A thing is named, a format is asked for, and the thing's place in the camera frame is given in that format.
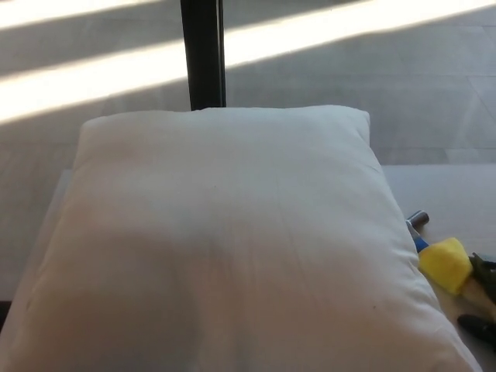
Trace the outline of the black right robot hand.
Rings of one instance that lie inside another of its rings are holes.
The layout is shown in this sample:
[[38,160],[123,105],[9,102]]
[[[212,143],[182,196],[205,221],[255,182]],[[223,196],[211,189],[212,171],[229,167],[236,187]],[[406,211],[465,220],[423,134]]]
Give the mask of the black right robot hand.
[[473,271],[460,295],[486,317],[462,314],[457,323],[469,335],[495,349],[495,261],[476,253],[469,261]]

